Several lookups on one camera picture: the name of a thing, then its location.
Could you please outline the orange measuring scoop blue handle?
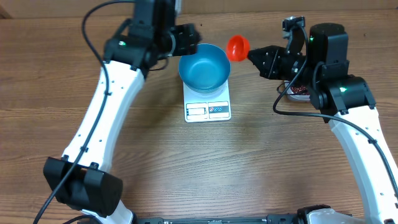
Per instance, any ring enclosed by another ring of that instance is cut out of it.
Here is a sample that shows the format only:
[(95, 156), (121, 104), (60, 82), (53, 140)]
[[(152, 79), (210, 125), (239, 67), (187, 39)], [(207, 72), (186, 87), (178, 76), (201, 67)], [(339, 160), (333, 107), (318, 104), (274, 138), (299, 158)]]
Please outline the orange measuring scoop blue handle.
[(232, 62), (241, 62), (247, 58), (250, 48), (250, 43), (245, 37), (234, 35), (227, 43), (226, 55)]

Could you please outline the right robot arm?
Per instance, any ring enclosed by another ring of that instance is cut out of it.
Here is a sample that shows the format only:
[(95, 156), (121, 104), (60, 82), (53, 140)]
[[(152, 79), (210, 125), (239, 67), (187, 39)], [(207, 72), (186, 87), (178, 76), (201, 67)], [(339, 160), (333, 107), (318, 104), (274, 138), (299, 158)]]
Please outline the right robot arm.
[(305, 86), (316, 113), (286, 116), (322, 118), (341, 144), (358, 185), (365, 223), (397, 223), (397, 165), (382, 133), (376, 100), (366, 81), (348, 72), (348, 34), (341, 24), (316, 24), (305, 31), (284, 21), (286, 47), (250, 50), (247, 58), (269, 80)]

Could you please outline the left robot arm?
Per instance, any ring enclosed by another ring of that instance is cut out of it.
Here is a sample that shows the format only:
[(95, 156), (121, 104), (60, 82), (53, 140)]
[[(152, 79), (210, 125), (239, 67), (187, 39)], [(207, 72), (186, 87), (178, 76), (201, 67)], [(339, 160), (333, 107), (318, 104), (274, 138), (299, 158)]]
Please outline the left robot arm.
[(122, 203), (123, 182), (111, 175), (114, 148), (129, 107), (159, 60), (192, 55), (201, 39), (193, 24), (176, 25), (180, 1), (134, 1), (132, 17), (108, 39), (99, 82), (85, 117), (61, 158), (44, 176), (57, 200), (96, 223), (134, 223)]

